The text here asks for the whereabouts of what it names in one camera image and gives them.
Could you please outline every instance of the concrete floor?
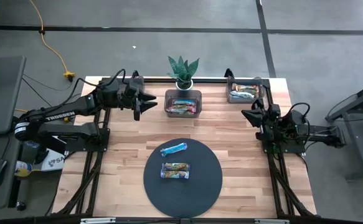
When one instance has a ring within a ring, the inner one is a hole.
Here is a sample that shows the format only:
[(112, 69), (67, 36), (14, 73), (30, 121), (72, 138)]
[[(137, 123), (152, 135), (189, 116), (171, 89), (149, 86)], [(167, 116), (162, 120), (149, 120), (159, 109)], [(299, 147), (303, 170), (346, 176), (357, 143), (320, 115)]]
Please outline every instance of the concrete floor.
[[(35, 2), (47, 26), (260, 28), (255, 0)], [(363, 30), (363, 0), (262, 0), (262, 4), (268, 29)], [(38, 26), (39, 18), (27, 0), (0, 0), (0, 24)], [(51, 31), (45, 38), (78, 77), (112, 75), (121, 68), (128, 74), (138, 70), (146, 76), (165, 76), (170, 72), (168, 55), (200, 57), (197, 76), (221, 77), (229, 67), (239, 77), (269, 77), (261, 34)], [(363, 88), (363, 35), (269, 35), (268, 39), (276, 76), (287, 79), (293, 103), (311, 105), (311, 124), (326, 124), (324, 117), (333, 105)], [(60, 60), (42, 45), (37, 31), (0, 30), (0, 57), (10, 55), (27, 57), (26, 75), (58, 89), (68, 86)], [(70, 93), (31, 84), (52, 104)], [(17, 107), (41, 106), (47, 105), (22, 84)], [(318, 214), (363, 221), (363, 181), (344, 180), (361, 170), (352, 147), (315, 144), (307, 162)], [(28, 209), (4, 213), (8, 218), (43, 215), (58, 178), (59, 173), (32, 176)]]

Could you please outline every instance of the blue snack bar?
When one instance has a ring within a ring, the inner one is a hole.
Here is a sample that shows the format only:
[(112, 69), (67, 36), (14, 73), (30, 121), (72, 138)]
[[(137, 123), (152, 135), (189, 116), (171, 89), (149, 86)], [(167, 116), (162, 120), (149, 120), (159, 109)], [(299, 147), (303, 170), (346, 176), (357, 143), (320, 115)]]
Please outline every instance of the blue snack bar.
[(172, 154), (172, 153), (179, 152), (179, 151), (186, 150), (186, 149), (187, 149), (187, 143), (183, 142), (176, 146), (161, 149), (161, 155), (162, 155), (162, 157), (165, 157), (167, 154)]
[(174, 105), (191, 105), (191, 106), (196, 105), (194, 100), (174, 100), (173, 104)]
[(181, 170), (189, 171), (191, 165), (186, 163), (164, 163), (162, 164), (162, 170)]
[(189, 172), (188, 171), (179, 171), (179, 170), (161, 170), (162, 178), (177, 178), (177, 179), (188, 179)]

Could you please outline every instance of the desk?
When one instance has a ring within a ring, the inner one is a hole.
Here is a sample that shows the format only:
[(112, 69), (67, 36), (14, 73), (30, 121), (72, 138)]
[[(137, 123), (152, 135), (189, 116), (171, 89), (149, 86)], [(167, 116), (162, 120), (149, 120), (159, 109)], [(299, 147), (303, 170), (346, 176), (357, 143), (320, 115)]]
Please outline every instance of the desk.
[[(98, 83), (102, 77), (86, 77)], [(285, 114), (290, 96), (284, 78), (270, 79), (274, 103)], [(163, 110), (164, 94), (173, 83), (146, 83), (145, 92), (157, 96), (158, 105), (133, 121), (130, 110), (112, 110), (109, 149), (104, 153), (95, 201), (94, 217), (165, 217), (146, 196), (143, 185), (145, 163), (160, 144), (175, 138), (192, 138), (209, 146), (220, 161), (223, 186), (213, 207), (202, 218), (270, 218), (276, 217), (267, 156), (255, 139), (253, 128), (241, 114), (247, 104), (228, 104), (225, 84), (196, 83), (202, 92), (202, 113), (197, 119), (168, 118)], [(82, 95), (94, 89), (84, 85)], [(75, 124), (92, 122), (93, 117), (78, 116)], [(77, 152), (65, 161), (53, 212), (59, 211), (78, 189), (86, 153)], [(315, 206), (307, 170), (301, 159), (285, 154), (292, 190), (310, 212)], [(286, 210), (285, 195), (281, 199)]]

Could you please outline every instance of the yellow cable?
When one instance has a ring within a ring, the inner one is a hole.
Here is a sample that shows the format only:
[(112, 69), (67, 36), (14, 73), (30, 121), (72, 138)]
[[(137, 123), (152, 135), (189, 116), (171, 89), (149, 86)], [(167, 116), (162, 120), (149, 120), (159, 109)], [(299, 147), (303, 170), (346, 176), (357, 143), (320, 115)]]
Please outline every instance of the yellow cable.
[[(36, 9), (37, 15), (39, 15), (39, 18), (40, 18), (40, 23), (41, 23), (42, 30), (44, 30), (43, 18), (42, 18), (42, 16), (40, 15), (39, 10), (37, 9), (36, 5), (33, 3), (33, 1), (32, 1), (32, 0), (29, 0), (29, 1), (32, 3), (32, 5), (33, 5), (34, 9)], [(64, 60), (63, 60), (63, 58), (62, 58), (62, 56), (61, 56), (61, 55), (60, 55), (60, 54), (59, 54), (56, 50), (54, 50), (52, 47), (50, 47), (47, 43), (45, 43), (45, 40), (44, 40), (44, 34), (41, 34), (41, 36), (42, 36), (43, 44), (44, 44), (44, 45), (45, 45), (48, 49), (50, 49), (51, 51), (53, 51), (53, 52), (54, 52), (54, 53), (55, 53), (55, 54), (59, 57), (59, 59), (61, 59), (62, 65), (64, 66), (64, 69), (65, 69), (64, 76), (65, 76), (65, 77), (67, 77), (67, 76), (74, 77), (74, 76), (75, 76), (75, 73), (68, 71), (67, 66), (66, 66), (66, 64), (65, 64), (65, 62), (64, 62)]]
[(22, 109), (15, 109), (16, 111), (19, 111), (19, 112), (24, 112), (24, 113), (27, 113), (27, 110), (22, 110)]

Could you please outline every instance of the potted plant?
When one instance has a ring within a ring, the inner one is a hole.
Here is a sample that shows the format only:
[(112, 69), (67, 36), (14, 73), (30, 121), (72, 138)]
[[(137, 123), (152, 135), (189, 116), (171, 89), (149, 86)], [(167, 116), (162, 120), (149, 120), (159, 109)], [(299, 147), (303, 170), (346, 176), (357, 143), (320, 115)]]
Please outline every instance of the potted plant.
[(169, 62), (174, 73), (168, 73), (167, 75), (176, 79), (177, 89), (190, 90), (194, 85), (191, 78), (198, 69), (199, 58), (189, 65), (188, 60), (184, 62), (181, 56), (179, 57), (178, 63), (171, 57), (169, 57)]

